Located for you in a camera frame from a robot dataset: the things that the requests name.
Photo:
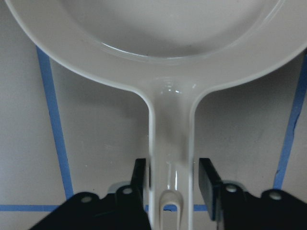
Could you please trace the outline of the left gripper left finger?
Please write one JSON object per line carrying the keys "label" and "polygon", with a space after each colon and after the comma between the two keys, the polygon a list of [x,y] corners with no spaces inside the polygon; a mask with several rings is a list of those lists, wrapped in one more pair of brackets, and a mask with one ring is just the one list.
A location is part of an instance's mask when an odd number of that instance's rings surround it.
{"label": "left gripper left finger", "polygon": [[135,160],[130,186],[139,206],[144,210],[144,188],[146,180],[146,159]]}

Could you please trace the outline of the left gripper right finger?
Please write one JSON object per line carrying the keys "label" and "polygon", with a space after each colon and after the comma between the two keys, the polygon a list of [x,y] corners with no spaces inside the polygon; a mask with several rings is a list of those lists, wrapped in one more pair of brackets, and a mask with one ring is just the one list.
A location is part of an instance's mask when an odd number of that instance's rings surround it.
{"label": "left gripper right finger", "polygon": [[199,188],[212,221],[219,222],[222,179],[209,158],[199,158]]}

